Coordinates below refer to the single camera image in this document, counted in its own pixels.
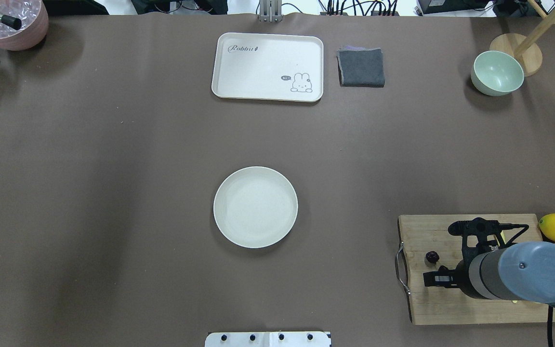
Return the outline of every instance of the ice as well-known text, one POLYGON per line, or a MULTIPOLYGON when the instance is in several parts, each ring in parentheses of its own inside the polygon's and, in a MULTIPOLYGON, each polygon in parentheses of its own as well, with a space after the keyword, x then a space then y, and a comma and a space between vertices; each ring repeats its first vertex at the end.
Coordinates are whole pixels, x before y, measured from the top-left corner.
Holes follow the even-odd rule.
MULTIPOLYGON (((40 11, 40 3, 37 1, 3 0, 0 2, 0 13, 20 18, 23 23, 20 30, 25 29, 35 20, 38 11, 40 11)), ((16 32, 17 30, 0 23, 0 38, 8 37, 16 32)))

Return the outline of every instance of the white floor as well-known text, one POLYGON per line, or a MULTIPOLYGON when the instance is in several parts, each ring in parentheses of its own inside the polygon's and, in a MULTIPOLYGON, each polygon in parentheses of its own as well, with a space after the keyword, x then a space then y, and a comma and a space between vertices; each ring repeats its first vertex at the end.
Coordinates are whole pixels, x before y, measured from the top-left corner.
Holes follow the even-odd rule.
MULTIPOLYGON (((97 0, 97 2, 101 3, 108 9, 108 13, 110 14, 136 14, 134 10, 134 6, 130 0, 97 0)), ((552 4, 554 3, 553 0, 543 0, 543 5, 546 9, 549 9, 552 4)), ((282 0, 282 4, 284 3, 291 3, 303 12, 309 14, 319 14, 323 11, 321 5, 317 0, 282 0)), ((193 0, 184 0, 183 4, 185 7, 194 8, 194 1, 193 0)), ((351 1, 347 2, 346 6, 352 5, 351 1)), ((258 0, 228 0, 228 13, 255 13, 256 7, 258 6, 258 0)), ((370 3, 363 4, 363 9, 367 11, 370 3)), ((397 12, 399 15, 417 15, 414 11, 416 7, 416 0, 398 0, 397 2, 397 12)), ((289 13, 297 13, 297 9, 293 6, 282 6, 282 13, 289 14, 289 13)), ((353 9, 347 9, 345 12, 348 12, 348 15, 354 15, 353 9)), ((172 14, 177 15, 205 15, 203 11, 190 11, 185 8, 180 8, 174 11, 172 14)), ((426 16, 437 16, 437 17, 495 17, 494 12, 492 11, 491 7, 486 11, 454 11, 450 13, 435 13, 429 14, 426 16)))

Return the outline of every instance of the plate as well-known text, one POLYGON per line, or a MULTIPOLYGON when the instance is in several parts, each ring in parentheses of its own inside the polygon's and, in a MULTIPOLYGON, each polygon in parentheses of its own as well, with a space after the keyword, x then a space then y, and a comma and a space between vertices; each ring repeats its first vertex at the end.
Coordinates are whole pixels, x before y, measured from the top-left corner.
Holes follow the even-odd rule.
POLYGON ((222 234, 246 248, 283 239, 297 219, 299 203, 292 184, 268 167, 245 167, 222 182, 213 200, 213 217, 222 234))
POLYGON ((312 103, 322 96, 323 59, 317 37, 224 33, 211 90, 218 97, 312 103))

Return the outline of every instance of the gray cloth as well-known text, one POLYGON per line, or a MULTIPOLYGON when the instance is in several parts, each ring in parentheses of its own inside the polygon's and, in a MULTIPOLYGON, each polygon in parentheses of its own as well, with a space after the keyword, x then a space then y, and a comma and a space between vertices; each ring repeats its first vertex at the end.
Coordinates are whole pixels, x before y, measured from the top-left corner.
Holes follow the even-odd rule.
POLYGON ((380 48, 347 46, 337 51, 342 86, 385 86, 383 52, 380 48))

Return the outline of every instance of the white round plate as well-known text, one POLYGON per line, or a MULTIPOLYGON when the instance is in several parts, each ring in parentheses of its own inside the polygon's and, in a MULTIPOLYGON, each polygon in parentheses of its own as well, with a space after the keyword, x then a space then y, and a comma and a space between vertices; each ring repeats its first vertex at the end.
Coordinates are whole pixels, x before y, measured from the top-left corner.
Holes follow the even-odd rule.
POLYGON ((271 246, 297 219, 297 193, 281 173, 262 166, 235 171, 213 200, 213 217, 222 234, 247 248, 271 246))

